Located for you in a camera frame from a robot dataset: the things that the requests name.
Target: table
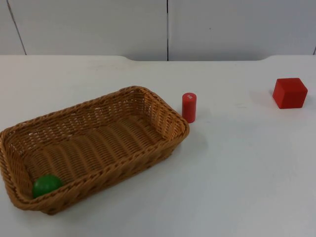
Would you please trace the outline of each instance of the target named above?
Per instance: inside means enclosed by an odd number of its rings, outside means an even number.
[[[314,237],[316,57],[136,62],[116,56],[0,56],[0,129],[130,85],[197,120],[166,161],[48,216],[21,211],[0,182],[6,237]],[[277,78],[300,77],[301,109],[280,110]]]

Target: cube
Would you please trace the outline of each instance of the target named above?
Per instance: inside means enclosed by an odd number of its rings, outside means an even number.
[[[299,78],[277,79],[273,98],[280,109],[301,108],[307,88]]]

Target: cylinder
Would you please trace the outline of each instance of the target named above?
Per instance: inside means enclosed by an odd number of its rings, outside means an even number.
[[[185,93],[182,96],[182,117],[188,122],[196,120],[197,96],[194,93]]]

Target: basket rim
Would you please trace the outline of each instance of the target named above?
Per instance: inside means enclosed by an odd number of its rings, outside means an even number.
[[[24,210],[42,210],[43,208],[47,207],[46,202],[50,198],[55,197],[59,194],[63,194],[65,192],[71,190],[73,187],[84,185],[89,180],[89,178],[96,178],[100,175],[105,175],[109,172],[115,171],[116,169],[122,168],[122,165],[126,165],[128,162],[122,163],[122,161],[116,161],[115,163],[113,163],[113,164],[111,164],[103,169],[95,170],[95,171],[90,172],[90,173],[88,173],[80,178],[77,178],[74,181],[60,187],[59,189],[57,189],[53,192],[50,192],[48,194],[45,194],[43,196],[40,196],[40,197],[37,197],[34,199],[29,199],[29,198],[26,198],[25,195],[21,194],[21,192],[19,190],[19,186],[16,184],[16,182],[14,180],[14,175],[12,175],[12,171],[11,171],[10,165],[8,163],[9,157],[8,157],[8,155],[6,153],[6,149],[3,145],[4,140],[6,138],[6,135],[8,133],[16,131],[19,128],[21,128],[22,126],[27,126],[30,123],[34,124],[34,121],[43,122],[43,121],[46,121],[47,119],[53,119],[53,118],[59,116],[61,113],[65,112],[66,110],[67,110],[67,113],[69,114],[72,111],[75,111],[75,110],[85,106],[86,104],[88,104],[89,102],[92,102],[94,100],[105,99],[107,97],[111,97],[115,94],[119,94],[119,93],[122,93],[124,91],[133,91],[133,90],[140,90],[143,93],[148,93],[152,97],[154,97],[157,101],[159,101],[159,103],[161,105],[165,106],[165,108],[168,109],[168,111],[170,113],[172,113],[174,116],[176,116],[178,121],[182,122],[182,124],[184,126],[184,130],[182,131],[182,133],[177,134],[173,139],[159,141],[156,144],[147,147],[146,149],[142,149],[140,151],[133,153],[132,156],[127,156],[127,158],[129,158],[130,162],[137,161],[137,159],[141,158],[143,154],[154,153],[157,150],[167,149],[167,148],[171,147],[172,145],[181,142],[189,134],[190,127],[189,127],[189,124],[187,123],[187,121],[184,118],[182,118],[174,109],[172,109],[165,101],[163,101],[157,94],[155,94],[154,92],[150,91],[149,89],[147,89],[145,87],[141,87],[141,86],[125,87],[125,88],[122,88],[116,92],[112,92],[112,93],[103,95],[101,97],[98,97],[98,98],[95,98],[95,99],[92,99],[89,101],[85,101],[83,103],[79,103],[77,105],[74,105],[74,106],[71,106],[68,108],[61,109],[59,111],[51,112],[49,114],[39,116],[37,118],[30,119],[30,120],[27,120],[25,122],[18,123],[15,126],[9,127],[7,129],[5,129],[4,131],[0,132],[0,170],[1,170],[2,178],[5,182],[6,191],[9,195],[12,203],[16,207],[24,209]]]

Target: white wall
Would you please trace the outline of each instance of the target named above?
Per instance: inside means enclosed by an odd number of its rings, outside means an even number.
[[[5,0],[0,0],[0,54],[24,54]]]
[[[170,60],[313,54],[316,0],[169,0]]]
[[[10,0],[27,54],[167,59],[166,0]]]

